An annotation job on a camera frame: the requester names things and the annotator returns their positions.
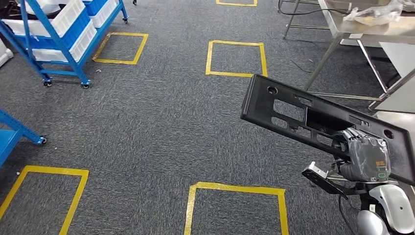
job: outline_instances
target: gray carpet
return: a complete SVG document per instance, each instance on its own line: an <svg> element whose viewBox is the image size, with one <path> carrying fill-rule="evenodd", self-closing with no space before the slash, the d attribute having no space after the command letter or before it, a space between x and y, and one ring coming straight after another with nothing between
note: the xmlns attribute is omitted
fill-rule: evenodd
<svg viewBox="0 0 415 235"><path fill-rule="evenodd" d="M311 161L329 167L331 156L240 120L249 79L205 75L209 40L263 42L269 77L300 88L310 74L293 61L312 71L330 33L292 29L282 40L288 17L277 13L276 0L260 0L257 7L217 5L214 0L125 4L129 23L118 16L109 31L149 34L137 65L89 60L84 72L92 85L87 90L63 76L56 76L51 88L43 87L18 54L0 69L0 107L48 137L42 147L24 141L16 146L0 169L0 198L25 165L88 169L69 235L180 235L190 185L207 181L275 187L286 189L290 234L350 234L337 198L311 187L300 174ZM315 6L301 6L310 9ZM295 21L324 24L321 13ZM113 39L105 58L134 55L132 45L139 40ZM214 45L212 69L258 72L258 54L256 48ZM393 75L391 65L379 64L379 70ZM312 90L381 93L359 48L346 46L335 51ZM338 101L364 112L369 104ZM57 234L73 181L50 177L25 179L0 221L1 234ZM192 234L280 234L274 199L201 189ZM24 207L19 207L21 200L27 200ZM357 211L348 204L345 209L355 226Z"/></svg>

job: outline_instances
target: blue shelf cart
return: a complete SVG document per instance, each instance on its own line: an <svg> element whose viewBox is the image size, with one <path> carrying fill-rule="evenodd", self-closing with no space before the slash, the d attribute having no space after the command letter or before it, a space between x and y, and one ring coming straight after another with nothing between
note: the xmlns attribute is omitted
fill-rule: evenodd
<svg viewBox="0 0 415 235"><path fill-rule="evenodd" d="M27 23L27 13L25 8L25 1L30 5L32 10L34 11L36 17L39 21L43 24L45 29L50 34L51 38L56 43L57 47L61 50L63 55L66 57L67 62L62 61L36 61L33 54L32 48L30 46L30 34L29 34L29 26ZM122 0L119 0L115 10L111 13L108 19L105 21L102 27L97 28L97 33L94 36L93 40L91 41L90 45L82 55L81 59L76 62L72 55L69 52L69 49L65 47L62 39L58 36L55 29L47 19L46 15L41 10L39 4L36 0L22 0L21 1L21 13L22 19L24 24L24 31L26 37L26 44L28 45L27 48L15 37L13 32L5 25L4 22L0 21L0 33L13 45L13 47L26 59L26 61L36 70L39 76L43 79L43 84L47 87L52 86L52 77L49 74L60 74L60 75L72 75L77 76L81 80L81 86L83 88L88 88L91 81L87 79L84 72L82 71L82 66L89 58L89 55L93 52L101 38L104 36L105 32L107 31L108 27L111 25L115 17L118 15L119 12L122 12L123 20L125 23L128 23L128 16L127 12L124 7L124 3ZM58 64L58 65L67 65L72 68L72 71L66 70L47 70L43 68L43 64Z"/></svg>
<svg viewBox="0 0 415 235"><path fill-rule="evenodd" d="M0 129L0 166L13 150L19 139L23 136L34 144L46 143L46 138L39 136L32 130L21 124L8 113L0 109L0 123L11 129Z"/></svg>

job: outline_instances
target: blue plastic crate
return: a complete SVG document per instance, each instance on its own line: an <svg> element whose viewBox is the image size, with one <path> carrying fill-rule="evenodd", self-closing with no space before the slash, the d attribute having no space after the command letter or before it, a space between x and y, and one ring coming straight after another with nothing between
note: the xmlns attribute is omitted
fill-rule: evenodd
<svg viewBox="0 0 415 235"><path fill-rule="evenodd" d="M78 18L73 22L73 24L69 27L66 33L61 38L62 43L65 45L67 49L70 49L75 41L78 39L79 35L81 35L82 31L88 25L90 21L90 17L87 14L87 10L84 9L81 14L79 14ZM23 43L25 47L26 45L26 37L25 36L18 36L16 38ZM58 46L54 42L51 37L45 36L33 36L31 35L29 38L29 43L33 49L53 49L59 50Z"/></svg>
<svg viewBox="0 0 415 235"><path fill-rule="evenodd" d="M89 16L95 16L108 0L83 1Z"/></svg>

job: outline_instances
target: orange label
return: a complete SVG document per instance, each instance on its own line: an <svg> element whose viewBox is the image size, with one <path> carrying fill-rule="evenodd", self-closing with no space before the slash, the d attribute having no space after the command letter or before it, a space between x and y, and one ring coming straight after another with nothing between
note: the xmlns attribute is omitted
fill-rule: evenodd
<svg viewBox="0 0 415 235"><path fill-rule="evenodd" d="M385 161L377 161L376 166L385 165Z"/></svg>

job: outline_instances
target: yellow floor tape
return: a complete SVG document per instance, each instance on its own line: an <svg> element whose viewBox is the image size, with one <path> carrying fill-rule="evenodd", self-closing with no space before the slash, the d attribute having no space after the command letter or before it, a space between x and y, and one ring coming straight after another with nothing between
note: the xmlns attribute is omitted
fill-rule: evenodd
<svg viewBox="0 0 415 235"><path fill-rule="evenodd" d="M3 204L0 207L0 219L3 217L4 213L7 210L7 207L10 205L14 195L22 184L25 176L29 172L36 173L46 173L46 174L60 174L60 175L74 175L81 176L81 181L79 182L78 188L76 189L75 196L73 197L72 203L70 204L68 213L65 217L64 223L62 224L59 235L66 235L69 229L69 225L72 221L75 210L78 207L79 200L81 199L82 192L84 191L85 184L87 183L89 171L81 169L71 169L71 168L59 168L59 167L49 167L49 166L38 166L38 165L27 165L24 167L20 176L17 178L16 182L12 186L9 194L6 196Z"/></svg>
<svg viewBox="0 0 415 235"><path fill-rule="evenodd" d="M269 195L277 196L279 219L281 223L281 234L288 235L287 209L285 207L285 198L284 198L285 189L234 186L234 185L224 185L224 184L210 183L210 182L197 182L196 184L191 185L189 188L189 198L187 200L187 210L186 210L186 222L184 224L184 235L190 235L191 233L194 202L196 199L196 189L198 188L235 191L235 192L262 193L262 194L269 194Z"/></svg>
<svg viewBox="0 0 415 235"><path fill-rule="evenodd" d="M210 70L210 65L212 63L212 50L213 50L213 44L214 43L259 47L259 52L260 52L260 55L261 55L262 75L264 75L265 77L268 76L267 61L265 59L265 49L264 49L264 44L263 43L245 43L245 42L233 42L233 41L222 41L222 40L211 40L211 41L209 41L209 46L207 48L206 75L222 75L222 76L235 76L235 77L252 77L252 75L253 75L251 73L211 71Z"/></svg>
<svg viewBox="0 0 415 235"><path fill-rule="evenodd" d="M138 51L136 55L134 56L134 60L109 60L109 59L99 59L98 56L101 54L102 50L104 49L106 43L110 39L111 35L124 35L124 36L138 36L143 37L140 47L138 48ZM142 50L144 49L144 45L147 42L148 34L145 33L120 33L120 32L112 32L108 33L107 36L105 36L104 40L102 41L101 45L98 47L98 50L96 51L95 55L93 56L92 60L95 62L101 62L101 63L114 63L114 64L126 64L126 65L136 65L138 62L138 59L140 58L140 55L142 53Z"/></svg>
<svg viewBox="0 0 415 235"><path fill-rule="evenodd" d="M244 4L244 3L227 3L227 2L220 2L220 0L216 0L216 4L220 5L229 5L229 6L256 6L258 4L258 0L254 0L252 4Z"/></svg>

